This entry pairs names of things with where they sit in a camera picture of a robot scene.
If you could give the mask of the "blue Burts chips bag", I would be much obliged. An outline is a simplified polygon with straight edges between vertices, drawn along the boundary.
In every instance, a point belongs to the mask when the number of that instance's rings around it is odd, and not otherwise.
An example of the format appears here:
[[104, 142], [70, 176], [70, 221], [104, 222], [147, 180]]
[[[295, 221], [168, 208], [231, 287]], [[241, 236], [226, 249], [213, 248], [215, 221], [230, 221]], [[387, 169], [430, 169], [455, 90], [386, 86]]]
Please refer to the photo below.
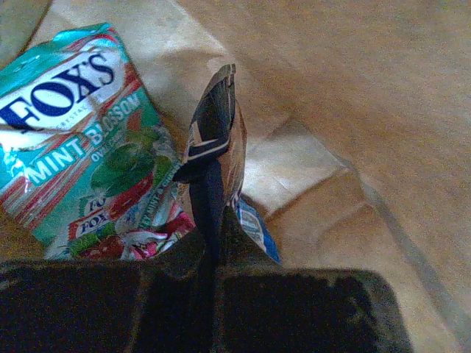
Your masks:
[[211, 78], [188, 129], [182, 165], [174, 181], [188, 186], [191, 214], [218, 264], [243, 249], [280, 264], [276, 243], [258, 211], [241, 195], [247, 129], [236, 98], [236, 67]]

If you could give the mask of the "brown paper bag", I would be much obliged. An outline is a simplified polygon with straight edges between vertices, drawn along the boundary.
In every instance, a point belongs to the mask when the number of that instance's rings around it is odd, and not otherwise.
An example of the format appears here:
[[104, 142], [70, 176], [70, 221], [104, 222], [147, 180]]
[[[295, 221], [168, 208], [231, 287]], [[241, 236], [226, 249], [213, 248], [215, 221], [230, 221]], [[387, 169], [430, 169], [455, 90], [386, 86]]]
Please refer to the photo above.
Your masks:
[[102, 22], [179, 147], [236, 64], [243, 192], [285, 266], [378, 271], [416, 352], [470, 350], [468, 1], [3, 1], [1, 63]]

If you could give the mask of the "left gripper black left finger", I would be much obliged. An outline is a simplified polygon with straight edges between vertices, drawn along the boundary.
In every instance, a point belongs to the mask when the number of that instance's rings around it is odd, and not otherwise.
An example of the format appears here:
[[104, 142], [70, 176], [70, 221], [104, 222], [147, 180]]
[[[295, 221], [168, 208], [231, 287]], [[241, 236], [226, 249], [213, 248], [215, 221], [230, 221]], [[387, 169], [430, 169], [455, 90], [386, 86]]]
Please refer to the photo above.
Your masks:
[[1, 264], [3, 352], [208, 352], [213, 264], [193, 231], [151, 260]]

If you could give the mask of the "Fox's mint blossom candy bag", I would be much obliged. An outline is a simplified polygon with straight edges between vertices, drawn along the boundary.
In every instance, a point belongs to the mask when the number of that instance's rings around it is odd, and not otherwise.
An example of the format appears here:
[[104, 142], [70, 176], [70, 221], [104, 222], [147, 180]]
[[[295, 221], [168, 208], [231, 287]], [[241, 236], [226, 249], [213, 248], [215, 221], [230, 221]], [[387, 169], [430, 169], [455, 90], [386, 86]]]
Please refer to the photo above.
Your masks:
[[1, 71], [1, 211], [47, 260], [144, 260], [194, 229], [180, 166], [121, 39], [71, 29]]

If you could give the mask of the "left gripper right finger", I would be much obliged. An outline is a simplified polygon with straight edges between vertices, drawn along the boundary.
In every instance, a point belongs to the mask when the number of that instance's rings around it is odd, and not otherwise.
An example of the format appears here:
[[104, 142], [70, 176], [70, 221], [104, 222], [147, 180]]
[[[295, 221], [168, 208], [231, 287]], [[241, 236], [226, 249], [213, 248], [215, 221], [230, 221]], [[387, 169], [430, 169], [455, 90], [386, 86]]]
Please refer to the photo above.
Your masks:
[[217, 352], [410, 352], [397, 298], [378, 273], [284, 268], [223, 213], [215, 274]]

